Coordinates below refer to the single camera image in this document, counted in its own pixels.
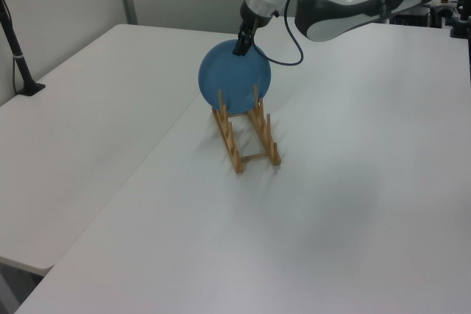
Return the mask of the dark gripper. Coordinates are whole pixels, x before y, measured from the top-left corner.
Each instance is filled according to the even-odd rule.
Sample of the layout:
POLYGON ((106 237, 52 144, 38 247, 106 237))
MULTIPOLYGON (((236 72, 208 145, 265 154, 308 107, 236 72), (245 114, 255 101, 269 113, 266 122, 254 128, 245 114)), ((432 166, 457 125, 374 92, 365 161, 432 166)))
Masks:
POLYGON ((235 56, 245 56, 247 52, 255 45, 255 34, 258 28, 266 26, 277 11, 275 4, 265 0, 244 0, 240 15, 242 24, 233 54, 235 56))

